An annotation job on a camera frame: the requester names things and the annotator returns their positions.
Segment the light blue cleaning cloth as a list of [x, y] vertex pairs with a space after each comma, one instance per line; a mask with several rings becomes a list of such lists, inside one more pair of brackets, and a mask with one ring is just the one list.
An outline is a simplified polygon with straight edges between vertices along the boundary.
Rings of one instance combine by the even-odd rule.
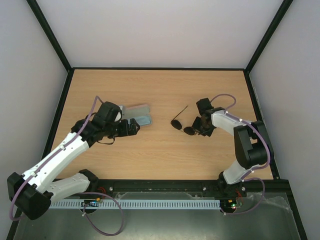
[[140, 127], [149, 126], [152, 124], [152, 118], [150, 115], [136, 116], [134, 119]]

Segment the black aviator sunglasses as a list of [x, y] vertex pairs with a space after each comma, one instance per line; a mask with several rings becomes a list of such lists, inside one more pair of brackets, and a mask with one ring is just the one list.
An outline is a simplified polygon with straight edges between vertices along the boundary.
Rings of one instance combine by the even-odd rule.
[[184, 132], [185, 134], [189, 135], [189, 136], [195, 136], [195, 135], [199, 135], [199, 132], [196, 131], [195, 128], [193, 128], [192, 126], [186, 126], [186, 127], [183, 127], [182, 123], [177, 119], [177, 117], [179, 115], [181, 115], [181, 113], [183, 113], [186, 108], [188, 107], [188, 105], [183, 109], [181, 110], [171, 121], [170, 121], [170, 124], [171, 126], [178, 130], [178, 131], [181, 131], [181, 132]]

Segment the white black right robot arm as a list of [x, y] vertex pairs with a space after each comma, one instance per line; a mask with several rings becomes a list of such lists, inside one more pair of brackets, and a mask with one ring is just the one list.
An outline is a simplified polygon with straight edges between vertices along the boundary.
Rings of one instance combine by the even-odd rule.
[[202, 136], [210, 137], [214, 129], [222, 129], [234, 139], [235, 161], [218, 176], [218, 191], [229, 196], [236, 184], [255, 170], [266, 168], [273, 150], [262, 121], [247, 121], [230, 114], [222, 107], [200, 107], [192, 127]]

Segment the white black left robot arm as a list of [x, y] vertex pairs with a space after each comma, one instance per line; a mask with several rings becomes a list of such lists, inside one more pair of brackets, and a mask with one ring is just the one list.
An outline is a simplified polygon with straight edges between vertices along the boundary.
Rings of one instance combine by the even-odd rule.
[[122, 107], [103, 102], [97, 112], [90, 111], [86, 118], [78, 120], [65, 139], [39, 163], [7, 178], [11, 205], [30, 220], [36, 220], [52, 203], [85, 192], [98, 180], [90, 171], [82, 170], [72, 177], [54, 180], [76, 157], [104, 137], [114, 140], [134, 136], [139, 130], [134, 118], [123, 118]]

